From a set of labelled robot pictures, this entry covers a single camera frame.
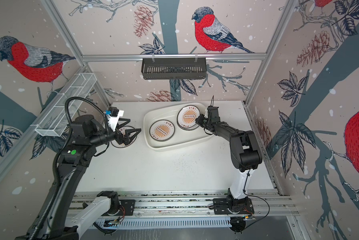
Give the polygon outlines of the orange sunburst plate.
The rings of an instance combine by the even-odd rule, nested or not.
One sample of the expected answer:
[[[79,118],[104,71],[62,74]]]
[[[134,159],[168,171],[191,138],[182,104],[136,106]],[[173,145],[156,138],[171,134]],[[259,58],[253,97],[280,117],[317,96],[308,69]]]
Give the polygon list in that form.
[[[158,142],[165,142],[171,139],[175,133],[175,126],[169,120],[158,120],[149,128],[149,135]]]
[[[185,131],[195,130],[199,125],[196,119],[200,116],[200,110],[194,105],[183,107],[177,114],[176,123]]]

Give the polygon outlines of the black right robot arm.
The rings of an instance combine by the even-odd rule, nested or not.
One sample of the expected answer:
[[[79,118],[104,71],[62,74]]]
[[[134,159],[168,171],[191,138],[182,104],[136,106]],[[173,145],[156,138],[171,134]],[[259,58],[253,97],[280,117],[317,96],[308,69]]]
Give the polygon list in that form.
[[[254,132],[242,131],[222,122],[218,107],[212,105],[207,107],[207,115],[200,115],[196,123],[210,134],[229,142],[231,161],[239,170],[239,174],[228,189],[227,208],[234,214],[246,211],[250,200],[247,193],[250,180],[254,171],[263,162]]]

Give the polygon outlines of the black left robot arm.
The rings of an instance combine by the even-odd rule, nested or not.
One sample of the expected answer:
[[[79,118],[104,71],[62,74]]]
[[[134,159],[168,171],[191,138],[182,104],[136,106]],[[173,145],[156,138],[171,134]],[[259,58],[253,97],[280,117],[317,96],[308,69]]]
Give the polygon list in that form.
[[[55,156],[52,166],[54,182],[45,202],[24,236],[19,240],[78,240],[83,233],[102,215],[119,216],[123,221],[127,211],[118,199],[117,192],[102,191],[94,201],[77,214],[71,223],[66,217],[77,186],[89,167],[96,148],[116,141],[119,145],[130,145],[140,129],[119,129],[129,123],[116,125],[115,130],[102,126],[92,115],[82,115],[69,124],[67,145]]]

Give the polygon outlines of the white plastic bin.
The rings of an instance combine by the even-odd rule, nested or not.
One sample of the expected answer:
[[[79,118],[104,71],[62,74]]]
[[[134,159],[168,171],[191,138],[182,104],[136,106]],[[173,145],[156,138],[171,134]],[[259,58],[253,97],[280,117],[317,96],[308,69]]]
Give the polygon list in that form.
[[[168,150],[174,150],[178,148],[184,148],[192,146],[201,142],[205,142],[211,138],[211,136],[205,134],[204,129],[198,126],[195,130],[185,131],[182,130],[176,123],[178,112],[185,106],[194,105],[199,108],[200,114],[205,115],[207,107],[202,103],[190,103],[172,105],[162,107],[156,110],[152,110],[145,114],[143,118],[143,133],[147,146],[157,152],[163,152]],[[150,126],[158,120],[169,120],[175,126],[174,136],[165,142],[158,142],[152,139],[149,135]]]

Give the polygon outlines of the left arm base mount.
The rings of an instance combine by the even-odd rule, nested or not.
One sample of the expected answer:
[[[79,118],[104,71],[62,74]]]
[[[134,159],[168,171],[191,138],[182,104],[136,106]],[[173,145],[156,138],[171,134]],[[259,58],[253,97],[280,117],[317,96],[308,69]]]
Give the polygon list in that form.
[[[132,216],[135,207],[135,200],[119,200],[119,209],[114,214],[104,213],[102,217],[123,217],[123,216]]]

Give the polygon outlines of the aluminium front rail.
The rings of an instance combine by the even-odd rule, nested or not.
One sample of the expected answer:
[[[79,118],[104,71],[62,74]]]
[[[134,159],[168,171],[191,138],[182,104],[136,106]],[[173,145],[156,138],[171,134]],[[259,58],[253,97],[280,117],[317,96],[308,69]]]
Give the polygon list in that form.
[[[240,215],[215,215],[209,206],[213,199],[226,199],[223,192],[124,192],[118,195],[119,200],[135,200],[135,218],[164,218],[164,217],[223,217]],[[299,212],[291,197],[280,196],[276,193],[258,193],[250,195],[254,207],[252,218],[264,216],[299,216]]]

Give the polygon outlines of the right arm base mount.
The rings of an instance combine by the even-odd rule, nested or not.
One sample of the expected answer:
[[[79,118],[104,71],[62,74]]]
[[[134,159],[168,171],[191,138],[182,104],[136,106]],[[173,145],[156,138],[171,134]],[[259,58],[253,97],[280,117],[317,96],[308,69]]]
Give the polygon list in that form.
[[[227,199],[213,199],[213,204],[209,206],[215,215],[253,215],[254,207],[252,200],[248,197],[238,200],[238,203],[229,204]]]

